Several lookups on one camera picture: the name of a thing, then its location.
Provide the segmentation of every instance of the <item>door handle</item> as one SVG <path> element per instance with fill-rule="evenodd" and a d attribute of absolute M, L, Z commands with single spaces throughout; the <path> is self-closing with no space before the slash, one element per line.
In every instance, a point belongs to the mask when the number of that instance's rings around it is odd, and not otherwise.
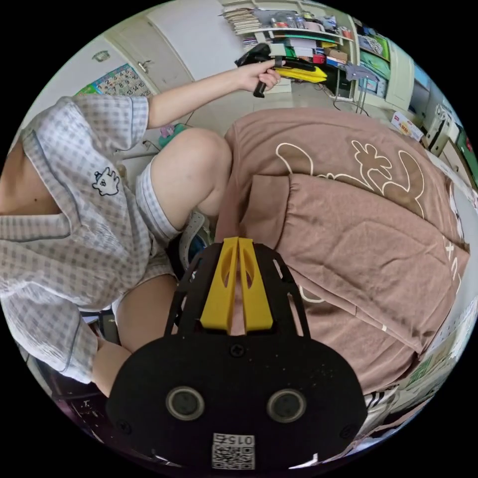
<path fill-rule="evenodd" d="M 138 66 L 141 68 L 141 70 L 143 70 L 146 74 L 148 74 L 148 66 L 147 64 L 148 63 L 151 63 L 151 60 L 146 60 L 146 61 L 143 61 L 142 63 L 140 61 L 138 61 Z"/>

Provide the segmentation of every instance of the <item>qr code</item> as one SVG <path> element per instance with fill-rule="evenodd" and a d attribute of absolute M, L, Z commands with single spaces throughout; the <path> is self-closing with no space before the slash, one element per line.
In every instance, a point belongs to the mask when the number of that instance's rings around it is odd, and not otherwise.
<path fill-rule="evenodd" d="M 212 465 L 220 470 L 254 470 L 255 450 L 253 439 L 244 435 L 215 435 Z"/>

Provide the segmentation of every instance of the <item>pajama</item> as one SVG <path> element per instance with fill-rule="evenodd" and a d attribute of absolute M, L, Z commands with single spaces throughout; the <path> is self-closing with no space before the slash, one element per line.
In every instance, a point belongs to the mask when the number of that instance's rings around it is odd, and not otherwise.
<path fill-rule="evenodd" d="M 98 341 L 80 310 L 97 311 L 141 282 L 173 275 L 178 234 L 152 190 L 136 196 L 110 161 L 141 141 L 146 98 L 61 98 L 21 133 L 25 154 L 59 206 L 50 216 L 0 217 L 0 303 L 13 338 L 63 375 L 88 383 Z"/>

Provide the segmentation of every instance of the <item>brown hoodie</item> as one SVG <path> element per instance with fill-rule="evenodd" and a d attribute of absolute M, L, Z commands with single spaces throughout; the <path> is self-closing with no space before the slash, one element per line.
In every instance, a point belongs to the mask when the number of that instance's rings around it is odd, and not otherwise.
<path fill-rule="evenodd" d="M 469 258 L 450 181 L 418 143 L 335 110 L 252 113 L 226 139 L 233 169 L 217 240 L 249 237 L 282 255 L 312 337 L 349 361 L 364 393 L 401 378 L 446 318 Z"/>

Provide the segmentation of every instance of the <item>hand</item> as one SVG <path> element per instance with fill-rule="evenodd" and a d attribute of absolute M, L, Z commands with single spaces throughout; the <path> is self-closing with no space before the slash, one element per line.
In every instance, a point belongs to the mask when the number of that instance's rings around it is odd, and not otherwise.
<path fill-rule="evenodd" d="M 280 81 L 280 75 L 272 70 L 275 60 L 244 65 L 236 70 L 239 80 L 239 89 L 253 92 L 259 81 L 266 84 L 266 91 L 274 88 Z"/>

